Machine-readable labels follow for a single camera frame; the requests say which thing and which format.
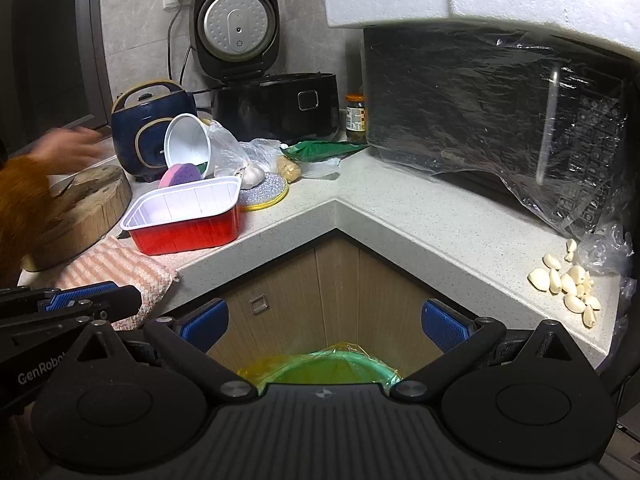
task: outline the pink and purple sponge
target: pink and purple sponge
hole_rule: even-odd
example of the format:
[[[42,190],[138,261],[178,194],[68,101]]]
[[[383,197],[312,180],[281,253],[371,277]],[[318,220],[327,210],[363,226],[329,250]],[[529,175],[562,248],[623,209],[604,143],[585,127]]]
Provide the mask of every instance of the pink and purple sponge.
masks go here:
[[[174,164],[160,179],[158,187],[177,186],[187,182],[196,182],[202,178],[200,171],[193,164]]]

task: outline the green bag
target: green bag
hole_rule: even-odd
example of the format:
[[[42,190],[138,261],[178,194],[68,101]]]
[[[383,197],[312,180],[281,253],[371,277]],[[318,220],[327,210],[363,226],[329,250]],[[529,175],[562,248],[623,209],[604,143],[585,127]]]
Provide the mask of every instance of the green bag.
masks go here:
[[[402,380],[398,370],[351,343],[338,343],[313,354],[270,357],[238,370],[238,375],[254,384],[260,393],[268,383],[380,383],[388,391]]]
[[[295,162],[319,162],[332,156],[347,155],[366,148],[366,144],[352,142],[331,142],[328,140],[303,140],[293,146],[284,148],[282,153]]]

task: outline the human hand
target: human hand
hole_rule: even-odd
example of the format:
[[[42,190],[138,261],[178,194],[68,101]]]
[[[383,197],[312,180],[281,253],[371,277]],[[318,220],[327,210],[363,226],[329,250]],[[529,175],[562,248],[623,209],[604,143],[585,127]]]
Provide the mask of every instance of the human hand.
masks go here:
[[[87,128],[56,128],[47,132],[28,156],[47,174],[77,173],[102,159],[102,148],[97,144],[101,140],[101,134]]]

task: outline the countertop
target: countertop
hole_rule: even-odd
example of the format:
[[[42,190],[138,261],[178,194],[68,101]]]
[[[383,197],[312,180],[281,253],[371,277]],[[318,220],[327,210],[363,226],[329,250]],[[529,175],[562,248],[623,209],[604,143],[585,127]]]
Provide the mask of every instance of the countertop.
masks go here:
[[[132,182],[134,199],[156,187]],[[372,148],[343,160],[338,178],[300,180],[279,204],[245,213],[238,240],[156,256],[180,278],[159,308],[179,306],[336,228],[478,316],[508,328],[557,319],[594,367],[609,352],[619,278],[594,278],[602,310],[596,326],[585,328],[560,295],[527,281],[543,267],[543,254],[564,256],[564,238],[507,196],[455,176],[429,177],[387,164]],[[130,238],[123,243],[134,245]],[[20,283],[45,283],[52,272],[24,272]]]

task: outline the yellow trim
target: yellow trim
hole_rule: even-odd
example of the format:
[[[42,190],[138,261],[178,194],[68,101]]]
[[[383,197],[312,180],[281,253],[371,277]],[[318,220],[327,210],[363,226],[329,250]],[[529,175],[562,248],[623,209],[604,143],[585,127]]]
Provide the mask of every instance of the yellow trim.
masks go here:
[[[260,209],[267,209],[272,205],[276,205],[280,200],[286,197],[289,192],[289,183],[285,181],[285,187],[282,193],[280,193],[276,198],[271,200],[270,202],[265,202],[264,204],[256,204],[256,205],[243,205],[241,207],[242,211],[260,211]]]
[[[182,88],[182,86],[180,84],[178,84],[175,81],[172,81],[171,79],[152,79],[151,81],[146,81],[144,83],[139,84],[138,86],[134,86],[133,88],[130,88],[129,90],[127,90],[126,92],[124,92],[123,94],[121,94],[119,97],[116,98],[116,101],[113,103],[113,106],[111,107],[111,115],[113,115],[116,111],[116,106],[118,106],[118,104],[120,104],[120,101],[123,100],[127,100],[129,97],[131,97],[133,94],[135,94],[135,92],[137,92],[138,90],[144,90],[146,88],[151,88],[153,86],[164,86],[165,83],[171,83],[176,85],[177,87],[180,87],[181,91],[184,91],[184,88]],[[165,95],[160,95],[158,97],[154,97],[153,99],[149,99],[149,101],[145,101],[145,103],[148,103],[150,101],[155,101],[156,99],[159,99],[161,97],[165,97],[166,95],[169,94],[165,94]]]
[[[142,135],[142,132],[144,132],[147,128],[150,128],[152,126],[154,126],[155,124],[158,123],[162,123],[162,122],[171,122],[173,121],[173,119],[171,117],[163,117],[161,119],[156,119],[155,121],[151,121],[150,123],[145,124],[144,126],[142,126],[142,128],[140,128],[138,130],[138,132],[136,133],[136,140],[134,141],[134,144],[136,146],[136,155],[138,156],[138,160],[142,163],[143,166],[146,166],[147,168],[151,169],[151,170],[158,170],[160,168],[164,168],[166,166],[166,164],[163,164],[162,166],[150,166],[148,165],[144,159],[142,158],[142,155],[140,154],[140,148],[138,147],[138,139],[140,138],[140,135]]]

